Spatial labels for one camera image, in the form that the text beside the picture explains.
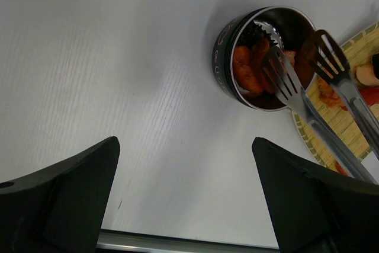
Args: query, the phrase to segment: woven plate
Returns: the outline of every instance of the woven plate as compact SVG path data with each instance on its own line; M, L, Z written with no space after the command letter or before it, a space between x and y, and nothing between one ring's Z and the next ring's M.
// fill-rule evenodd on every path
M379 23L372 25L345 43L342 46L342 50L348 58L354 74L357 66L370 62L371 56L379 53ZM350 113L340 107L329 108L322 103L319 100L319 88L316 81L309 89L308 96L317 111L342 139L344 144L350 148L356 157L363 160L371 152L371 148ZM379 118L379 104L372 106L370 109L376 118ZM293 119L301 138L319 164L336 171L335 159L324 144L314 135L313 131L299 115L294 112Z

